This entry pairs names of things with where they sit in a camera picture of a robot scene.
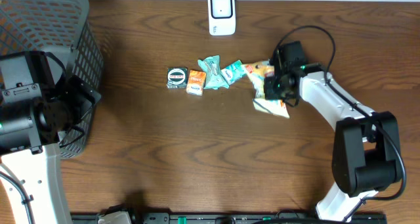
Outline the yellow snack bag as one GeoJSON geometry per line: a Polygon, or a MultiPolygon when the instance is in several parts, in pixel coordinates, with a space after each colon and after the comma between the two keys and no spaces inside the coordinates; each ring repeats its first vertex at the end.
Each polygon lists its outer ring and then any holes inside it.
{"type": "Polygon", "coordinates": [[[264,79],[268,76],[274,75],[274,67],[269,65],[267,60],[264,60],[242,64],[241,68],[244,70],[255,89],[255,98],[253,99],[253,106],[255,110],[275,116],[289,118],[287,107],[282,100],[265,99],[264,79]]]}

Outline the teal tissue pack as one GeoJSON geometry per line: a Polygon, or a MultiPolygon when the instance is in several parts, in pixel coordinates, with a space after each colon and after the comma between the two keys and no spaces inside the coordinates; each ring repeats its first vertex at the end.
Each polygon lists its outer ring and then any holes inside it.
{"type": "Polygon", "coordinates": [[[244,75],[246,75],[244,69],[242,68],[241,60],[237,60],[228,65],[227,67],[223,68],[221,70],[221,73],[223,78],[229,85],[232,85],[233,83],[244,77],[244,75]]]}

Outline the teal snack packet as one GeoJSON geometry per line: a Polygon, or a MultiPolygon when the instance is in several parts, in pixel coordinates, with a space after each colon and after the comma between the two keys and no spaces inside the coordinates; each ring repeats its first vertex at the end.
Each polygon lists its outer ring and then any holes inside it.
{"type": "Polygon", "coordinates": [[[220,56],[209,56],[204,60],[198,60],[198,66],[206,73],[204,89],[229,88],[229,84],[222,76],[220,68],[220,56]]]}

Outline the orange tissue pack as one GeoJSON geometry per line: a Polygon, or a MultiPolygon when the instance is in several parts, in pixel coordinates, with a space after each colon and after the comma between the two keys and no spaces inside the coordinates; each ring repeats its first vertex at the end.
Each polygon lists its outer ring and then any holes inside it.
{"type": "Polygon", "coordinates": [[[206,73],[202,71],[190,70],[186,92],[191,95],[202,96],[206,80],[206,73]]]}

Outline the round clear packaged item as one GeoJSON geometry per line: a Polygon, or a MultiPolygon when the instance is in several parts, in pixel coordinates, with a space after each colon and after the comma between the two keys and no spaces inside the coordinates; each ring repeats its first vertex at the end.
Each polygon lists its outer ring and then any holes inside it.
{"type": "Polygon", "coordinates": [[[168,68],[167,88],[185,89],[188,83],[188,69],[185,67],[168,68]]]}

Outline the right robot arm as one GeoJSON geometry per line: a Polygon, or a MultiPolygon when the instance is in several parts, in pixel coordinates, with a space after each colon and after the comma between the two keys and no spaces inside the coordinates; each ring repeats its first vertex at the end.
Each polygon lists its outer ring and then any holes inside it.
{"type": "Polygon", "coordinates": [[[264,79],[263,89],[267,99],[311,104],[335,132],[331,163],[335,182],[316,205],[319,219],[348,222],[366,201],[402,195],[407,174],[392,113],[364,106],[315,64],[277,71],[264,79]]]}

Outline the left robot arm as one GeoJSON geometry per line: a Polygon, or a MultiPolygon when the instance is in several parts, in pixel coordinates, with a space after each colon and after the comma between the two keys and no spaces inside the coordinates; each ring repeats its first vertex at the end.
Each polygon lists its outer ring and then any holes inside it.
{"type": "Polygon", "coordinates": [[[16,223],[71,223],[60,150],[101,99],[52,53],[1,57],[1,184],[16,223]]]}

